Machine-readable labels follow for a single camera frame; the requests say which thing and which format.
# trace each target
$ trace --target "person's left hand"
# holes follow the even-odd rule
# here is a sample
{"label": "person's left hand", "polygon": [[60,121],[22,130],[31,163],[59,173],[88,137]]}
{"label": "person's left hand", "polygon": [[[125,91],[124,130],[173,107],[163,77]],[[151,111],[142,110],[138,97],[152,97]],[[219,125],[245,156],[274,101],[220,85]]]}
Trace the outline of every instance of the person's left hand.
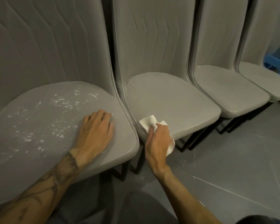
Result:
{"label": "person's left hand", "polygon": [[109,144],[114,129],[114,123],[109,123],[111,116],[111,113],[98,110],[84,117],[75,147],[70,150],[79,169],[85,167]]}

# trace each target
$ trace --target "forearm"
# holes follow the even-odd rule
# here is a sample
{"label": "forearm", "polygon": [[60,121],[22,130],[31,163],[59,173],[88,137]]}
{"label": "forearm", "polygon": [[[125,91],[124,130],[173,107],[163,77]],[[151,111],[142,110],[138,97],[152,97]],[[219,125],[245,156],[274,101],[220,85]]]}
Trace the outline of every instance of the forearm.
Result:
{"label": "forearm", "polygon": [[78,173],[75,158],[68,153],[0,211],[0,223],[45,223]]}
{"label": "forearm", "polygon": [[188,192],[168,166],[154,173],[181,224],[220,224],[217,218]]}

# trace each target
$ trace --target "grout line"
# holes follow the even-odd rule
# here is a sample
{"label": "grout line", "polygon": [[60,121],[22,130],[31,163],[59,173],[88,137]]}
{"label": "grout line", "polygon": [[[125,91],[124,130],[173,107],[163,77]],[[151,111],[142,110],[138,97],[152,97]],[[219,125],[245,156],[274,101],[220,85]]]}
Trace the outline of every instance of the grout line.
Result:
{"label": "grout line", "polygon": [[276,141],[274,141],[274,140],[271,140],[271,139],[268,139],[268,138],[266,138],[266,137],[263,137],[263,136],[257,135],[257,134],[255,134],[255,133],[251,133],[251,134],[253,134],[253,135],[257,136],[257,137],[260,137],[260,138],[266,139],[266,140],[268,140],[268,141],[275,142],[275,143],[277,143],[277,144],[279,144],[279,145],[280,145],[280,143],[279,143],[279,142],[276,142]]}
{"label": "grout line", "polygon": [[274,166],[272,165],[271,161],[269,161],[269,164],[270,164],[270,167],[271,167],[272,172],[273,172],[273,174],[274,174],[274,177],[275,177],[275,179],[276,179],[276,182],[277,182],[277,184],[278,184],[278,187],[279,187],[279,189],[280,189],[280,184],[279,184],[278,179],[277,179],[277,177],[276,177],[275,170],[274,170]]}
{"label": "grout line", "polygon": [[208,184],[210,184],[210,185],[212,185],[212,186],[215,186],[215,187],[217,187],[217,188],[219,188],[219,189],[222,189],[222,190],[224,190],[224,191],[226,191],[226,192],[232,193],[232,194],[234,194],[234,195],[236,195],[236,196],[239,196],[239,197],[241,197],[241,198],[243,198],[243,199],[246,199],[246,200],[248,200],[248,201],[250,201],[250,202],[253,202],[253,203],[255,203],[255,204],[258,204],[258,205],[260,205],[260,206],[262,206],[262,207],[265,207],[265,208],[268,208],[268,209],[270,209],[270,210],[272,210],[272,211],[275,211],[275,212],[277,212],[277,213],[280,213],[279,211],[276,211],[276,210],[274,210],[274,209],[272,209],[272,208],[269,208],[269,207],[267,207],[267,206],[265,206],[265,205],[262,205],[262,204],[260,204],[260,203],[257,203],[257,202],[255,202],[255,201],[253,201],[253,200],[250,200],[250,199],[248,199],[248,198],[246,198],[246,197],[244,197],[244,196],[241,196],[241,195],[239,195],[239,194],[233,193],[233,192],[231,192],[231,191],[229,191],[229,190],[227,190],[227,189],[221,188],[221,187],[219,187],[219,186],[217,186],[217,185],[215,185],[215,184],[212,184],[212,183],[210,183],[210,182],[207,182],[207,181],[205,181],[205,180],[202,180],[202,179],[200,179],[200,178],[198,178],[198,177],[195,177],[195,176],[193,176],[193,177],[196,178],[196,179],[198,179],[198,180],[200,180],[200,181],[203,181],[203,182],[205,182],[205,183],[208,183]]}

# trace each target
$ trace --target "tattooed arm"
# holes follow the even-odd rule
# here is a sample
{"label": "tattooed arm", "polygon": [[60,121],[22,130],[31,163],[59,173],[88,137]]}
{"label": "tattooed arm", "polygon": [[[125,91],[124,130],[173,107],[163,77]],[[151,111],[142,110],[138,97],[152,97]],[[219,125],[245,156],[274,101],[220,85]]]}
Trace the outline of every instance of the tattooed arm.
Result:
{"label": "tattooed arm", "polygon": [[114,129],[110,118],[104,110],[85,116],[75,147],[0,211],[0,224],[45,223],[79,172],[110,142]]}

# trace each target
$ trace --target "chair leg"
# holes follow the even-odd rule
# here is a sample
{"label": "chair leg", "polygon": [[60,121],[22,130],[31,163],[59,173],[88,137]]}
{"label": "chair leg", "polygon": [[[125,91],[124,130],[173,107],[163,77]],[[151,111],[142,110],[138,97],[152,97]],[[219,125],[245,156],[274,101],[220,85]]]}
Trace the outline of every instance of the chair leg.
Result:
{"label": "chair leg", "polygon": [[180,142],[184,142],[184,145],[182,148],[180,148],[178,145],[175,145],[175,147],[180,151],[180,152],[184,152],[188,147],[191,146],[191,144],[197,139],[199,138],[199,136],[203,133],[203,131],[205,131],[206,128],[203,128],[201,130],[198,130],[196,132],[194,132],[190,138],[184,142],[183,139],[179,139]]}
{"label": "chair leg", "polygon": [[202,132],[202,134],[194,141],[194,143],[189,147],[189,150],[193,150],[197,145],[199,145],[207,136],[210,135],[211,132],[213,132],[215,128],[217,128],[217,126],[219,126],[223,122],[223,120],[224,119],[220,117],[216,122],[208,126]]}
{"label": "chair leg", "polygon": [[143,146],[138,163],[137,163],[137,167],[134,168],[132,165],[130,166],[130,171],[135,173],[135,174],[139,174],[143,165],[145,164],[145,147]]}
{"label": "chair leg", "polygon": [[231,120],[221,131],[219,131],[219,134],[224,134],[227,130],[229,130],[234,124],[236,124],[240,120],[239,117],[235,117],[233,120]]}
{"label": "chair leg", "polygon": [[237,121],[236,124],[234,124],[228,131],[227,133],[231,133],[232,131],[234,131],[236,128],[238,128],[242,123],[246,122],[246,120],[248,119],[248,115],[242,115],[240,116],[239,120]]}
{"label": "chair leg", "polygon": [[124,162],[122,164],[122,167],[121,167],[121,174],[115,170],[114,168],[112,168],[110,171],[111,173],[118,179],[120,179],[121,181],[125,181],[125,179],[127,178],[127,173],[129,171],[129,167],[131,165],[131,160],[128,160],[127,162]]}
{"label": "chair leg", "polygon": [[268,102],[265,105],[251,111],[250,113],[248,113],[249,117],[248,120],[252,120],[253,118],[255,118],[256,116],[258,116],[260,113],[262,113],[264,110],[266,110],[269,106],[271,106],[273,103],[272,102]]}

